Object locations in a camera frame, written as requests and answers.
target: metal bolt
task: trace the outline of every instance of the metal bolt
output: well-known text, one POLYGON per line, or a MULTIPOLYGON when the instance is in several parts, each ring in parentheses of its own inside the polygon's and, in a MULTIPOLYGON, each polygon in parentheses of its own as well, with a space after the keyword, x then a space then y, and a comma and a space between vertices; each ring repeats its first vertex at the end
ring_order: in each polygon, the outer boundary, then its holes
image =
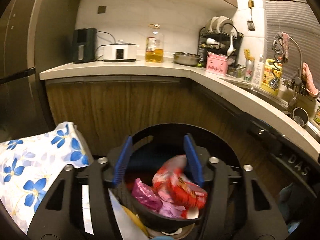
POLYGON ((245 171, 252 171, 253 170, 253 167, 249 164, 246 164, 245 166, 243 166, 243 168, 245 171))
POLYGON ((218 158, 216 158, 216 157, 210 157, 209 158, 209 162, 211 162, 211 163, 218 163, 220 160, 218 159, 218 158))
POLYGON ((98 163, 100 163, 100 164, 105 164, 107 162, 108 162, 108 159, 106 157, 102 157, 102 158, 98 159, 98 163))
POLYGON ((71 171, 73 169, 73 165, 71 164, 67 164, 66 166, 64 166, 63 168, 65 171, 71 171))

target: plate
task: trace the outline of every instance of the plate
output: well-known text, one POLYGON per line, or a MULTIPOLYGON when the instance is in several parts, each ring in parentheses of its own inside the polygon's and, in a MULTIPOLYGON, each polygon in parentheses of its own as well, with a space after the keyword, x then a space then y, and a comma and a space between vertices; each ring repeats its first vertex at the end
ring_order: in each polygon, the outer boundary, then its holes
POLYGON ((207 24, 205 25, 205 30, 206 30, 207 32, 214 30, 214 29, 212 28, 212 24, 213 24, 217 19, 219 19, 219 17, 215 16, 215 17, 212 17, 211 20, 207 22, 207 24))
MULTIPOLYGON (((222 26, 225 24, 225 23, 230 23, 230 24, 233 24, 233 20, 225 17, 225 16, 220 16, 219 19, 217 20, 217 27, 216 29, 219 29, 221 30, 222 26)), ((230 33, 231 30, 233 29, 233 27, 231 25, 226 25, 223 27, 223 32, 225 33, 230 33)))

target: pink plastic bag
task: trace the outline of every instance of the pink plastic bag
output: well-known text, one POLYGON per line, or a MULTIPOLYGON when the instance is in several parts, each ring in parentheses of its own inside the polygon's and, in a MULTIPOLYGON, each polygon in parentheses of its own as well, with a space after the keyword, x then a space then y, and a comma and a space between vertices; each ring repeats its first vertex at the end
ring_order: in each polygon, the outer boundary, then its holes
POLYGON ((183 206, 175 206, 162 200, 162 208, 160 209, 159 214, 169 218, 183 218, 181 215, 185 210, 186 208, 183 206))
POLYGON ((135 180, 131 195, 153 211, 159 212, 162 207, 160 197, 153 192, 151 187, 142 183, 140 178, 135 180))

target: spatula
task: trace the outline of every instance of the spatula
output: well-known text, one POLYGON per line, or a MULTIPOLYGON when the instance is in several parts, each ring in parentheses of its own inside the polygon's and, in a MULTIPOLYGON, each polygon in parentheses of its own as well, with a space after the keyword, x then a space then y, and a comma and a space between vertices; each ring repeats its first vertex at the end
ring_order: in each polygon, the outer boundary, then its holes
POLYGON ((253 0, 249 0, 248 6, 250 8, 250 14, 251 14, 250 19, 247 21, 248 29, 249 29, 249 31, 255 31, 256 28, 254 27, 254 23, 253 23, 253 20, 252 20, 252 7, 254 7, 253 0))

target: yellow oil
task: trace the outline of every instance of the yellow oil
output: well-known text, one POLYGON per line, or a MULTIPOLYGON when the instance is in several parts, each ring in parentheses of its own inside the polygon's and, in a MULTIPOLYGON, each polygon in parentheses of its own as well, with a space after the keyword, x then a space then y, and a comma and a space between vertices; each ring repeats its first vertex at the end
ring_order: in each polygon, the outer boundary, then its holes
POLYGON ((163 49, 155 49, 154 51, 146 51, 145 59, 147 62, 163 62, 163 49))

